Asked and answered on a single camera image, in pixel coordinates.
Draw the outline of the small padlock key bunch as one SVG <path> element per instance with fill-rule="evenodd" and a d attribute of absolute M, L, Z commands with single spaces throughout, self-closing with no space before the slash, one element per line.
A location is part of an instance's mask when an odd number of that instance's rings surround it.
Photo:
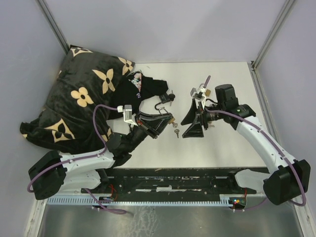
<path fill-rule="evenodd" d="M 173 122 L 173 123 L 172 123 L 172 126 L 173 126 L 173 128 L 174 128 L 174 133 L 176 134 L 177 138 L 179 138 L 179 132 L 180 132 L 180 130 L 178 129 L 178 123 Z"/>

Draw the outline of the small brass padlock long shackle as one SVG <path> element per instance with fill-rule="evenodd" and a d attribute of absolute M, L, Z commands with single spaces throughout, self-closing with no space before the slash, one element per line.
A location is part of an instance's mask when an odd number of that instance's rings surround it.
<path fill-rule="evenodd" d="M 171 112 L 169 112 L 165 107 L 161 107 L 158 109 L 158 112 L 164 119 L 167 120 L 168 124 L 172 124 L 175 122 L 175 118 Z"/>

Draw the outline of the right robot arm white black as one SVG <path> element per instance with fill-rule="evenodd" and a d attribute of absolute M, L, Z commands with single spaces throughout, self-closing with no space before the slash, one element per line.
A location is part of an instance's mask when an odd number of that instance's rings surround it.
<path fill-rule="evenodd" d="M 305 206 L 311 173 L 309 163 L 287 152 L 263 128 L 253 109 L 247 104 L 239 104 L 231 84 L 215 87 L 217 100 L 207 106 L 209 94 L 205 83 L 192 88 L 192 104 L 181 121 L 181 125 L 188 125 L 189 128 L 182 137 L 202 138 L 211 122 L 222 119 L 249 142 L 269 171 L 239 170 L 226 181 L 227 189 L 232 193 L 238 193 L 243 188 L 263 192 L 275 205 L 288 201 L 296 206 Z"/>

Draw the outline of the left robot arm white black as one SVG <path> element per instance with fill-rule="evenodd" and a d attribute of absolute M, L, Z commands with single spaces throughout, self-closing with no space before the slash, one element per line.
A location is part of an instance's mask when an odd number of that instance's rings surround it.
<path fill-rule="evenodd" d="M 49 151 L 29 169 L 27 190 L 37 200 L 84 188 L 103 193 L 109 188 L 105 171 L 125 164 L 146 137 L 156 139 L 172 120 L 169 112 L 156 115 L 138 112 L 130 122 L 133 126 L 130 132 L 112 133 L 101 150 L 77 155 Z"/>

